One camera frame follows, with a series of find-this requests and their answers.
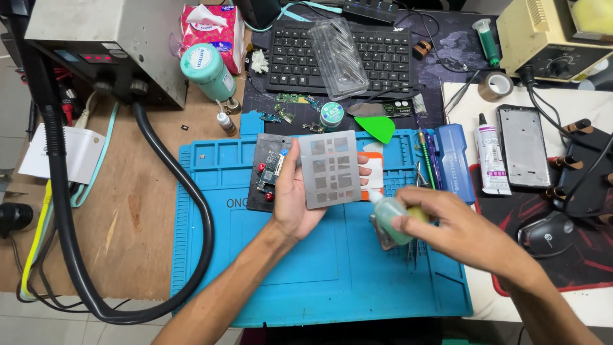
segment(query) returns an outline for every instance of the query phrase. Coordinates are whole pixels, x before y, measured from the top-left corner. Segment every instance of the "blue silicone mat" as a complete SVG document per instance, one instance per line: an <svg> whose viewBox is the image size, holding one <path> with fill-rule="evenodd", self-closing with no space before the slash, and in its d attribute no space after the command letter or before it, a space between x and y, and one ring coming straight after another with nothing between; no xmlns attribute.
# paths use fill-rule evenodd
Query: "blue silicone mat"
<svg viewBox="0 0 613 345"><path fill-rule="evenodd" d="M179 162L203 191L215 222L213 258L197 292L270 218L270 213L245 207L256 136L243 128L241 132L242 139L194 141L179 151ZM414 150L416 135L415 130L397 130L384 145L386 196L414 184L415 162L421 159ZM357 132L356 138L358 151L377 141L366 132ZM407 247L383 251L368 220L372 209L363 201L332 206L313 232L270 272L232 326L472 315L463 265L423 241L409 244L410 253ZM179 185L171 296L189 279L201 250L200 215Z"/></svg>

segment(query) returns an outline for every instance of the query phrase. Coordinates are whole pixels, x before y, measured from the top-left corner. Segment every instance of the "beige soldering station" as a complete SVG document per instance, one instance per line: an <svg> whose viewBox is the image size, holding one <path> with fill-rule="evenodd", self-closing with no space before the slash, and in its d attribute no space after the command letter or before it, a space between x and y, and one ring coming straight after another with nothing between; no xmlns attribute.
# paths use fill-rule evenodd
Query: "beige soldering station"
<svg viewBox="0 0 613 345"><path fill-rule="evenodd" d="M569 82L613 55L613 0L513 0L496 26L512 77L531 64L537 79Z"/></svg>

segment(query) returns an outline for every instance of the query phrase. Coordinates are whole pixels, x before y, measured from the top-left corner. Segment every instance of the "white tube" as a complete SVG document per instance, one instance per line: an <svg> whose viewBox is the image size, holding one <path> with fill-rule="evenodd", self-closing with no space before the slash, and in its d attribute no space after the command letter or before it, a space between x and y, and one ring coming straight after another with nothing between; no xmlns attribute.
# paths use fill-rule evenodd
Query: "white tube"
<svg viewBox="0 0 613 345"><path fill-rule="evenodd" d="M511 195L496 127L488 125L483 114L479 114L479 126L474 129L474 140L477 143L477 157L481 165L483 192Z"/></svg>

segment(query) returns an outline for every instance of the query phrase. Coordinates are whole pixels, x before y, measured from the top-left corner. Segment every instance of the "white table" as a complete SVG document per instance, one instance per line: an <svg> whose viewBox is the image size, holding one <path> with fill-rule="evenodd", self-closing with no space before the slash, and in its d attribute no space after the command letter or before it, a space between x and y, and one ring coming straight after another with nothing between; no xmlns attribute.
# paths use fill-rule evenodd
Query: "white table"
<svg viewBox="0 0 613 345"><path fill-rule="evenodd" d="M443 85L445 104L462 85L461 83ZM582 118L588 118L595 127L608 133L613 131L613 93L564 89L537 90L537 92L557 108L563 126ZM469 165L477 163L473 130L479 124L479 113L485 114L487 122L495 125L495 111L500 104L533 106L525 88L516 87L513 93L501 99L499 103L489 103L478 95L477 85L470 85L464 98L449 113L451 122L459 123L464 127L464 135L468 144L466 159ZM541 106L550 117L555 119L552 110L544 104ZM541 117L541 120L547 156L562 155L564 149L557 130L544 118ZM467 319L521 322L511 299L502 297L494 291L491 274L468 266L465 269L474 311L473 316ZM586 325L613 327L613 287L563 292L562 295Z"/></svg>

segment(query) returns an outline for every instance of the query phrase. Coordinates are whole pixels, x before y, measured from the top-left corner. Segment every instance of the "yellow cable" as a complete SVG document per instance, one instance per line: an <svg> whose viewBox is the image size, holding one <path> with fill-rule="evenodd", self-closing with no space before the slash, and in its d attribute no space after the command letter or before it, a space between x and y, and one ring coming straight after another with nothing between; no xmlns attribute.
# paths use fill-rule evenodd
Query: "yellow cable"
<svg viewBox="0 0 613 345"><path fill-rule="evenodd" d="M40 245L40 234L43 232L43 227L45 223L45 217L47 216L47 211L49 210L49 203L51 202L51 180L47 181L47 186L45 186L45 198L42 202L42 210L40 212L40 217L38 221L38 225L36 226L36 234L34 234L34 241L32 242L32 247L30 248L30 253L28 254L28 260L26 261L26 266L23 268L23 275L21 276L21 291L30 298L34 298L34 295L28 291L28 278L30 277L30 269L32 268L32 263L34 263L35 256L38 253L38 248Z"/></svg>

